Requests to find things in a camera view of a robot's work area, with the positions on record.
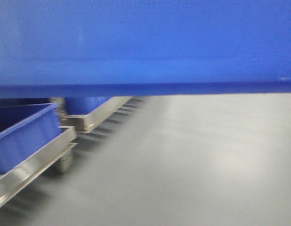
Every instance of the blue crate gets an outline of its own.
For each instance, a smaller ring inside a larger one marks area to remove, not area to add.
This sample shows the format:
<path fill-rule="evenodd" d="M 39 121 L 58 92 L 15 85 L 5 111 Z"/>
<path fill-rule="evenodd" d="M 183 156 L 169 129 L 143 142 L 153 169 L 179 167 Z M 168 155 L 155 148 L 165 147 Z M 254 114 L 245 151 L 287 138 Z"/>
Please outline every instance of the blue crate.
<path fill-rule="evenodd" d="M 291 92 L 291 0 L 0 0 L 0 98 Z"/>
<path fill-rule="evenodd" d="M 61 133 L 56 104 L 0 107 L 0 174 Z"/>
<path fill-rule="evenodd" d="M 0 99 L 0 107 L 14 106 L 14 105 L 34 105 L 49 103 L 49 98 L 14 98 L 14 99 Z"/>
<path fill-rule="evenodd" d="M 68 97 L 65 98 L 67 114 L 88 114 L 110 97 Z"/>

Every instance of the blue surface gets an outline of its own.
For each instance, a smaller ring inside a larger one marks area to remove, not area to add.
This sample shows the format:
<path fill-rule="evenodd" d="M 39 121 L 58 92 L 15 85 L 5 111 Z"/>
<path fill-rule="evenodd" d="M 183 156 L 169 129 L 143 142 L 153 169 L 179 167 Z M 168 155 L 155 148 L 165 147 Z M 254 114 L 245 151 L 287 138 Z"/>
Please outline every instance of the blue surface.
<path fill-rule="evenodd" d="M 33 105 L 49 103 L 48 98 L 16 98 L 16 99 L 0 99 L 0 107 L 13 105 Z"/>
<path fill-rule="evenodd" d="M 0 0 L 0 98 L 291 92 L 291 0 Z"/>
<path fill-rule="evenodd" d="M 110 97 L 67 97 L 65 108 L 67 114 L 88 114 Z"/>
<path fill-rule="evenodd" d="M 61 133 L 55 104 L 0 107 L 0 174 Z"/>

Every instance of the blue bin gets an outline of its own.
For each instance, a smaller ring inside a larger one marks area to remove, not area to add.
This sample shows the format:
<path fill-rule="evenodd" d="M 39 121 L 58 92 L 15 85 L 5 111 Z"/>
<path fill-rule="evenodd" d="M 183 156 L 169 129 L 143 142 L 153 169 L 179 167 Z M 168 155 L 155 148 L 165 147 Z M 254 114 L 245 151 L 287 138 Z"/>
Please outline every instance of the blue bin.
<path fill-rule="evenodd" d="M 65 107 L 67 114 L 88 114 L 110 97 L 68 97 L 65 98 Z"/>
<path fill-rule="evenodd" d="M 0 0 L 0 98 L 291 92 L 291 0 Z"/>
<path fill-rule="evenodd" d="M 49 103 L 49 98 L 14 98 L 0 99 L 0 107 L 14 105 L 35 105 Z"/>
<path fill-rule="evenodd" d="M 0 107 L 0 174 L 61 133 L 56 104 Z"/>

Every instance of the gray floor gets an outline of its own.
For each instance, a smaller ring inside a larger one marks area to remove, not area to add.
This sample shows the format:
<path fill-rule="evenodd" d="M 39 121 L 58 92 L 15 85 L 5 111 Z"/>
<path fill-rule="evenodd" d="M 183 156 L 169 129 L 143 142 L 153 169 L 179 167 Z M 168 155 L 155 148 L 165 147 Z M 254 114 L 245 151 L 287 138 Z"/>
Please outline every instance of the gray floor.
<path fill-rule="evenodd" d="M 291 226 L 291 94 L 129 105 L 80 135 L 66 175 L 46 171 L 1 208 L 0 226 Z"/>

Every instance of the metal rack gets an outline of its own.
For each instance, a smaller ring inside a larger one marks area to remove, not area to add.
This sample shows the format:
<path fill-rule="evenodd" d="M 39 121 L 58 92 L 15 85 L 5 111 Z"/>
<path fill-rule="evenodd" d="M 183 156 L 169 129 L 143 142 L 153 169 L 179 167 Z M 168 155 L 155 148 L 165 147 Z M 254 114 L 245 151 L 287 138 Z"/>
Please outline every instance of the metal rack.
<path fill-rule="evenodd" d="M 78 132 L 90 133 L 132 97 L 112 97 L 89 114 L 66 115 L 62 123 L 74 126 Z"/>
<path fill-rule="evenodd" d="M 63 132 L 59 136 L 0 177 L 0 207 L 55 162 L 56 169 L 61 172 L 70 166 L 72 148 L 76 145 L 71 141 L 76 138 L 76 133 L 71 126 L 61 128 Z"/>

